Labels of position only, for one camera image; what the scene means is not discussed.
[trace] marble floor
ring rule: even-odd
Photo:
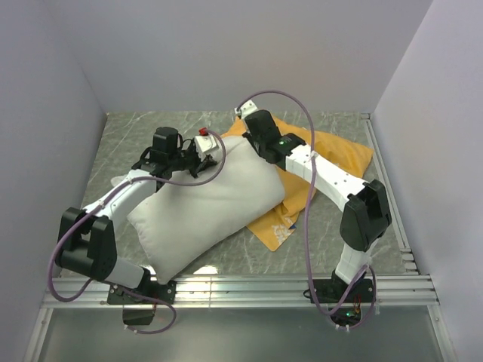
[[[275,112],[286,122],[308,127],[301,112]],[[317,130],[335,133],[348,140],[369,146],[365,121],[358,113],[311,112]],[[223,133],[232,123],[232,112],[145,112],[111,113],[100,141],[91,171],[83,205],[90,204],[111,189],[114,176],[126,174],[140,153],[151,144],[157,127],[172,126],[181,134],[192,137],[201,127]],[[365,179],[378,178],[374,161]],[[343,247],[339,235],[341,213],[324,195],[318,193],[310,210],[310,249],[312,268],[316,273],[331,273]],[[184,274],[194,272],[220,275],[292,274],[305,273],[303,256],[303,214],[297,230],[275,252],[269,251],[246,228],[221,241],[194,260]],[[134,227],[125,222],[116,235],[118,254],[141,265],[148,265]],[[395,230],[391,226],[374,251],[374,269],[379,274],[393,275],[405,272]]]

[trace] orange cloth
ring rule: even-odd
[[[294,133],[310,144],[310,131],[286,124],[273,117],[281,134]],[[241,136],[245,125],[240,118],[223,136]],[[331,133],[315,132],[315,151],[333,164],[354,176],[362,177],[372,159],[373,150],[366,146],[345,140]],[[309,184],[298,176],[277,168],[285,188],[285,199],[268,213],[248,225],[271,251],[275,251],[295,231],[290,227],[297,221],[305,207]]]

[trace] white pillow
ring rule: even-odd
[[[128,216],[160,284],[285,197],[275,166],[260,158],[245,138],[223,141],[226,163],[216,179],[195,187],[164,185]],[[172,180],[195,183],[216,169],[204,171],[198,179],[176,172]],[[115,177],[111,183],[117,185],[123,178]]]

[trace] purple cable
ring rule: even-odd
[[[281,90],[261,90],[260,92],[256,92],[252,94],[251,96],[247,97],[245,100],[243,100],[239,106],[236,108],[237,111],[240,110],[240,108],[249,100],[252,98],[259,96],[261,94],[280,94],[282,96],[285,96],[287,98],[290,98],[293,100],[305,113],[305,116],[307,117],[307,120],[309,121],[310,125],[310,151],[314,152],[315,150],[315,127],[314,123],[312,121],[312,117],[309,114],[309,111],[307,108],[300,102],[296,97],[285,93],[284,91]],[[359,321],[357,324],[354,326],[350,327],[350,329],[359,327],[363,322],[366,321],[367,316],[371,313],[371,311],[374,308],[374,304],[376,302],[376,275],[374,273],[374,270],[369,266],[369,265],[363,265],[361,269],[359,269],[358,273],[355,275],[355,277],[352,279],[352,281],[349,283],[349,285],[346,288],[346,291],[344,294],[340,297],[339,302],[336,304],[334,308],[332,308],[330,311],[325,311],[322,306],[320,305],[320,302],[318,301],[318,297],[315,293],[315,287],[314,287],[314,281],[313,281],[313,274],[312,274],[312,265],[310,262],[310,252],[309,252],[309,211],[310,211],[310,204],[312,202],[312,194],[315,190],[315,180],[317,178],[317,169],[315,165],[315,158],[311,158],[311,164],[312,164],[312,179],[310,180],[310,187],[309,187],[309,193],[307,194],[307,201],[305,204],[305,213],[303,215],[303,241],[304,241],[304,246],[305,246],[305,263],[306,263],[306,269],[307,269],[307,277],[308,277],[308,282],[309,282],[309,290],[310,290],[310,296],[312,297],[312,300],[315,303],[315,306],[317,307],[318,311],[320,311],[322,314],[331,316],[334,313],[336,313],[340,306],[344,303],[346,300],[346,297],[349,295],[350,290],[354,286],[355,282],[358,281],[358,279],[365,273],[365,271],[369,268],[371,270],[371,274],[373,277],[373,288],[374,288],[374,295],[371,303],[371,307],[369,308],[369,312],[365,315],[364,318],[362,318],[361,321]]]
[[[218,143],[220,144],[221,146],[221,151],[222,151],[222,158],[221,158],[221,161],[220,161],[220,166],[218,167],[218,170],[217,172],[215,172],[212,176],[210,176],[209,178],[207,178],[205,181],[201,181],[199,183],[178,183],[178,182],[175,182],[175,181],[170,181],[169,179],[162,179],[160,177],[154,177],[154,176],[140,176],[140,177],[134,177],[132,180],[131,180],[131,183],[135,183],[137,181],[158,181],[160,183],[168,183],[168,184],[171,184],[171,185],[176,185],[176,186],[201,186],[201,185],[206,185],[207,183],[209,183],[210,181],[213,181],[220,173],[221,173],[221,170],[223,169],[223,167],[225,166],[225,161],[226,161],[226,147],[225,147],[225,144],[223,143],[223,140],[221,139],[220,135],[218,135],[218,133],[215,133],[213,132],[212,130],[208,130],[208,133],[209,134],[212,134],[218,141]],[[106,197],[106,199],[104,200],[104,204],[107,204],[109,203],[123,188],[125,188],[126,186],[130,185],[130,183],[128,181],[118,185],[117,187],[115,187],[112,192]],[[76,293],[74,294],[73,296],[69,296],[69,297],[65,297],[65,296],[61,296],[56,290],[55,290],[55,286],[54,286],[54,277],[52,275],[53,273],[53,270],[54,270],[54,263],[55,263],[55,259],[57,257],[57,254],[60,252],[60,249],[62,249],[62,246],[65,244],[66,240],[68,238],[70,238],[72,236],[72,234],[86,221],[88,220],[91,216],[95,215],[96,213],[98,213],[100,210],[102,210],[103,206],[102,205],[99,205],[97,207],[95,207],[90,213],[87,213],[85,214],[78,222],[76,222],[69,230],[67,230],[67,232],[60,238],[59,242],[57,243],[57,245],[55,246],[54,248],[54,251],[52,252],[51,254],[51,258],[49,259],[48,261],[48,267],[47,267],[47,286],[48,286],[48,289],[49,291],[51,292],[51,295],[58,301],[60,302],[72,302],[74,300],[76,300],[77,298],[80,297],[80,295],[85,291],[85,289],[88,287],[89,283],[92,282],[92,279],[88,279],[85,284],[82,286],[82,288]],[[140,296],[140,295],[135,295],[136,297],[139,297],[141,299],[145,299],[147,301],[150,301],[150,302],[155,302],[155,303],[158,303],[158,304],[162,304],[162,305],[168,305],[167,303],[164,303],[163,301],[159,300],[159,299],[153,299],[153,298],[149,298],[149,297],[145,297],[145,296]],[[171,306],[171,305],[168,305],[168,307],[173,311],[174,313],[174,318],[173,320],[169,323],[169,325],[167,325],[165,328],[163,328],[162,330],[159,330],[159,331],[153,331],[151,333],[143,333],[143,334],[154,334],[154,333],[160,333],[160,332],[164,332],[167,328],[171,327],[174,323],[174,320],[176,319],[176,312],[174,310],[174,308]]]

